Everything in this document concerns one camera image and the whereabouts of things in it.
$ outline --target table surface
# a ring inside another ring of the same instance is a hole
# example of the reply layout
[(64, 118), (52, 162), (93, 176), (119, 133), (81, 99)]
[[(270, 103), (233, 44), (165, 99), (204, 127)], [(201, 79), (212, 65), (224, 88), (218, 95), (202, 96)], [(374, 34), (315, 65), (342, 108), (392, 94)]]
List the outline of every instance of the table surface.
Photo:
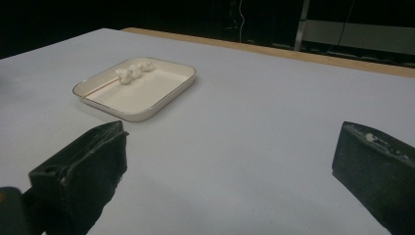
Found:
[(415, 79), (99, 29), (0, 61), (0, 186), (118, 120), (78, 82), (126, 59), (196, 69), (155, 116), (124, 121), (128, 171), (89, 234), (389, 234), (332, 175), (342, 123), (414, 146)]

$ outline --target rectangular tray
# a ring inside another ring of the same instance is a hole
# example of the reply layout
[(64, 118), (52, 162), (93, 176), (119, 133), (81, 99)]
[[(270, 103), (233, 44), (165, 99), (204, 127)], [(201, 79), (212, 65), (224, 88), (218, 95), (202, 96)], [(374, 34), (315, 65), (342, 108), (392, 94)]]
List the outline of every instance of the rectangular tray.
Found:
[[(116, 81), (87, 95), (115, 80), (116, 70), (147, 62), (155, 69), (143, 72), (140, 78), (126, 85)], [(133, 58), (79, 82), (72, 92), (87, 105), (128, 121), (141, 121), (152, 117), (188, 88), (195, 74), (195, 69), (188, 66), (152, 58)]]

